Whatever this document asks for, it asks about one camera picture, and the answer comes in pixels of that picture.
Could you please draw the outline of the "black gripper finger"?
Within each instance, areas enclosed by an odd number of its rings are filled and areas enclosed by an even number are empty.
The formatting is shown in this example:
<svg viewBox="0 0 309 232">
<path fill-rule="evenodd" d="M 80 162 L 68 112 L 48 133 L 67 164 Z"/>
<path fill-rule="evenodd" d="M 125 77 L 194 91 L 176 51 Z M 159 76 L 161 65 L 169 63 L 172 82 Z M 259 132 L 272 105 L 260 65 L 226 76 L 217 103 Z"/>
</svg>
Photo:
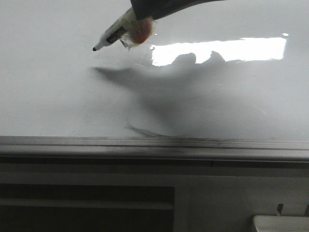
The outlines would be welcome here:
<svg viewBox="0 0 309 232">
<path fill-rule="evenodd" d="M 132 9 L 137 20 L 152 17 L 161 19 L 191 6 L 216 0 L 131 0 Z"/>
</svg>

